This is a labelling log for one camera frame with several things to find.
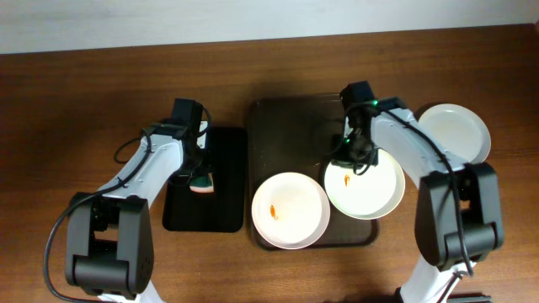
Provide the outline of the green and white sponge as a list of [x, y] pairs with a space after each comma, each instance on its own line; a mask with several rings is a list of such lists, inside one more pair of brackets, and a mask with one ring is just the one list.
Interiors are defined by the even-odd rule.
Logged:
[[199, 194], [210, 194], [215, 191], [214, 181], [211, 173], [192, 178], [189, 182], [189, 189]]

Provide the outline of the white plate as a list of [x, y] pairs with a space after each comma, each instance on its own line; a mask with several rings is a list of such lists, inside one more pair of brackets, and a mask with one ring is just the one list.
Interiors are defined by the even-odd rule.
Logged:
[[257, 188], [251, 217], [269, 244], [297, 250], [312, 245], [326, 231], [330, 205], [314, 179], [301, 173], [278, 173]]
[[332, 205], [358, 220], [374, 220], [391, 213], [403, 198], [405, 183], [400, 165], [384, 150], [378, 150], [378, 164], [363, 175], [329, 164], [323, 177]]

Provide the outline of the pale blue-white plate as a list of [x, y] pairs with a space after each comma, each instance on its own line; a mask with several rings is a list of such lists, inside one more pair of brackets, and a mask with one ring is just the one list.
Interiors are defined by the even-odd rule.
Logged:
[[443, 147], [470, 163], [484, 162], [491, 150], [491, 136], [483, 120], [457, 104], [438, 104], [419, 117], [425, 128]]

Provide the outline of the white plate front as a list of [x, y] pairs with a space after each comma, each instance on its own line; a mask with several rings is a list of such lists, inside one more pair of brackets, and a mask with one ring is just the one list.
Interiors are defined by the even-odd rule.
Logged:
[[312, 245], [326, 231], [330, 205], [314, 179], [301, 173], [278, 173], [257, 188], [251, 217], [269, 244], [297, 250]]

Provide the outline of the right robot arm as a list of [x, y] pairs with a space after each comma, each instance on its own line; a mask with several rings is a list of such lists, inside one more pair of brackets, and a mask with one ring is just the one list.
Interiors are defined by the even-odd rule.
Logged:
[[454, 295], [474, 266], [504, 243], [498, 175], [443, 147], [398, 97], [379, 99], [368, 82], [339, 94], [343, 134], [333, 153], [358, 176], [389, 153], [414, 182], [414, 236], [420, 251], [410, 278], [385, 302], [490, 302], [481, 293]]

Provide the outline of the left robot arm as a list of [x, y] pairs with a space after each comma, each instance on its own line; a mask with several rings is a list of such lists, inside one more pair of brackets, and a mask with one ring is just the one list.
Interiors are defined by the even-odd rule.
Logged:
[[65, 277], [94, 302], [159, 302], [151, 281], [154, 249], [149, 210], [172, 177], [189, 179], [203, 162], [208, 110], [177, 98], [169, 118], [142, 130], [125, 166], [94, 193], [77, 193], [66, 214]]

